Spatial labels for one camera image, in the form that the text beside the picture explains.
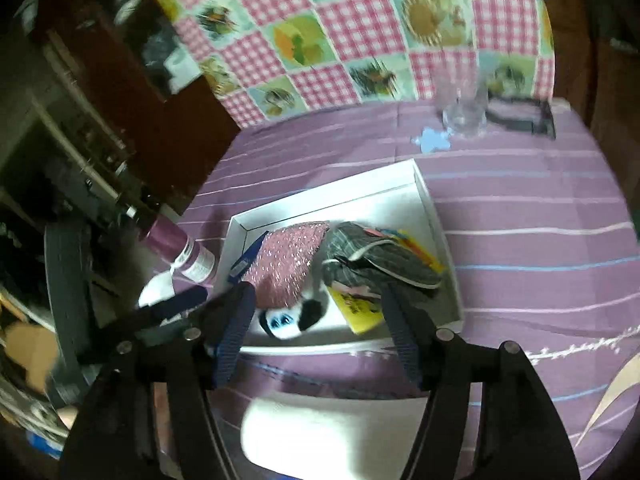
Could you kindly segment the panda plush toy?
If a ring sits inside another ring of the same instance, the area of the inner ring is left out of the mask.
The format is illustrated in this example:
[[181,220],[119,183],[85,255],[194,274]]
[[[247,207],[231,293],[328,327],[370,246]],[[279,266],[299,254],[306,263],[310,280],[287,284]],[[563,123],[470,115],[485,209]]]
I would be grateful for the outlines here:
[[263,310],[258,315],[258,323],[270,338],[294,339],[317,325],[327,308],[326,303],[318,299],[303,299],[293,307]]

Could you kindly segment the yellow tissue packet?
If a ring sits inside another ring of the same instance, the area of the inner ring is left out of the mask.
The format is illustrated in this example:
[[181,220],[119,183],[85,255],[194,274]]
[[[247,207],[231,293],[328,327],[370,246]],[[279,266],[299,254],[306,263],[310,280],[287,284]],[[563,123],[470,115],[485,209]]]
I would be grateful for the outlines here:
[[322,247],[323,283],[349,313],[360,302],[381,310],[385,286],[425,304],[445,281],[446,266],[404,231],[343,222],[329,229]]

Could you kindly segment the pink sparkly cloth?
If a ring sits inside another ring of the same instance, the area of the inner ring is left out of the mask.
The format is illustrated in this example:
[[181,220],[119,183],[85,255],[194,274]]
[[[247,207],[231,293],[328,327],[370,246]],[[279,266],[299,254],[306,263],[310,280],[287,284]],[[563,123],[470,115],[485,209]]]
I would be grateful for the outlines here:
[[269,232],[242,277],[256,292],[258,309],[290,308],[302,293],[328,222],[304,222]]

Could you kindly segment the grey plaid fabric pouch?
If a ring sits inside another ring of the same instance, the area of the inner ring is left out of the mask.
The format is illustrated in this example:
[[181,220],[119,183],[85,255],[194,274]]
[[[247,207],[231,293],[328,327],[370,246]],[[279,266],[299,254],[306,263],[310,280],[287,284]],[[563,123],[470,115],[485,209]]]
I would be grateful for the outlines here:
[[396,237],[354,222],[329,229],[322,256],[324,284],[352,296],[380,298],[388,284],[428,294],[442,284],[442,274]]

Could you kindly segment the purple pump lotion bottle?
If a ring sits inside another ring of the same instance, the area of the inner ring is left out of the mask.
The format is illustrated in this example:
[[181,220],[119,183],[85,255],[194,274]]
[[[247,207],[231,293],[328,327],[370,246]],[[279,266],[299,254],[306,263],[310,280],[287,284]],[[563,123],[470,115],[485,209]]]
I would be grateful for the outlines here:
[[125,214],[134,222],[139,242],[168,264],[172,272],[199,285],[212,281],[215,255],[166,214],[148,214],[135,206],[127,206]]

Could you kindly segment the white shallow cardboard box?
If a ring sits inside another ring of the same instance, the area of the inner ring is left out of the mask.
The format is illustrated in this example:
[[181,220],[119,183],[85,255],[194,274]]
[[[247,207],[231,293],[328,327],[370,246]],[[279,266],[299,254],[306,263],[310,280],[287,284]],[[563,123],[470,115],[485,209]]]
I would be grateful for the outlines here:
[[460,332],[454,264],[413,160],[236,214],[214,292],[250,281],[258,308],[242,345],[256,356],[390,348],[385,286],[438,327]]

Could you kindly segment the purple striped tablecloth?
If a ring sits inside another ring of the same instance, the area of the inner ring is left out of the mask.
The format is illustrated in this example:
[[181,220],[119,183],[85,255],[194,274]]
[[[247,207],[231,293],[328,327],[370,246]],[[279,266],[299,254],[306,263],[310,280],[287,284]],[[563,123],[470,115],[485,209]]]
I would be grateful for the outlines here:
[[278,198],[412,159],[446,234],[463,336],[512,339],[532,360],[574,444],[582,478],[636,421],[637,388],[612,391],[639,351],[639,245],[622,192],[567,105],[554,139],[489,127],[420,141],[431,104],[362,104],[243,130],[182,215],[220,252],[230,219]]

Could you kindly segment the black plastic clip tool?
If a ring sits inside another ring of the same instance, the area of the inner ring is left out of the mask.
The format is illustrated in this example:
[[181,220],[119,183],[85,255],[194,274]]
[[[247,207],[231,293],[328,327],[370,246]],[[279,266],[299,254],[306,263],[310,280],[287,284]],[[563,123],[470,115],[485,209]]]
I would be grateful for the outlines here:
[[490,92],[486,118],[488,122],[512,131],[556,139],[552,107],[546,100]]

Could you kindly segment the clear drinking glass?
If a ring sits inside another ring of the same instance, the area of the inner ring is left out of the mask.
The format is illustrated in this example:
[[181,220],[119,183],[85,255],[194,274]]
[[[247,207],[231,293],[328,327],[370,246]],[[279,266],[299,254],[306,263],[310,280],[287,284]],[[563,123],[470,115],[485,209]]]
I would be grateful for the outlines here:
[[486,128],[485,74],[473,63],[439,61],[432,69],[436,108],[452,136],[474,138]]

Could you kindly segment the pink checkered patchwork cover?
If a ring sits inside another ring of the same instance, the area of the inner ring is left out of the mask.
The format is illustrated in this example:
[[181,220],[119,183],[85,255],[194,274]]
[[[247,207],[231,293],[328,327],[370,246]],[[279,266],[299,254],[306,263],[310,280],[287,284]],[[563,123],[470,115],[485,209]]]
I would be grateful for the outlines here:
[[213,94],[248,127],[367,101],[428,101],[437,79],[548,98],[544,0],[156,0]]

